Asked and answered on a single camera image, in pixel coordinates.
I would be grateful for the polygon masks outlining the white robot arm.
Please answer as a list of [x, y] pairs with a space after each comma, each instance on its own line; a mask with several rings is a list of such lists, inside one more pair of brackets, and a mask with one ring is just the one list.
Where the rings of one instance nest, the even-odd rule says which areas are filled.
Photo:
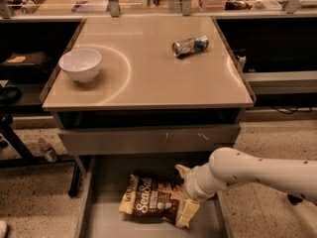
[[317, 161], [264, 159], [233, 148], [219, 148], [209, 161], [194, 168], [176, 165], [190, 204], [181, 206], [177, 226], [187, 226], [189, 214], [217, 192], [257, 182], [286, 194], [317, 203]]

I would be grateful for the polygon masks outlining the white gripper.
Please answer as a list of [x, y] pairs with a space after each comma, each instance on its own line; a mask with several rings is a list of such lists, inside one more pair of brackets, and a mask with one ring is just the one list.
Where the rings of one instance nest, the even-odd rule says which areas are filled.
[[185, 198], [180, 202], [176, 213], [175, 225], [180, 228], [189, 227], [189, 222], [200, 207], [199, 202], [215, 195], [215, 178], [208, 164], [196, 166], [192, 169], [177, 164], [175, 168], [178, 170], [180, 177], [184, 179], [186, 193], [192, 198]]

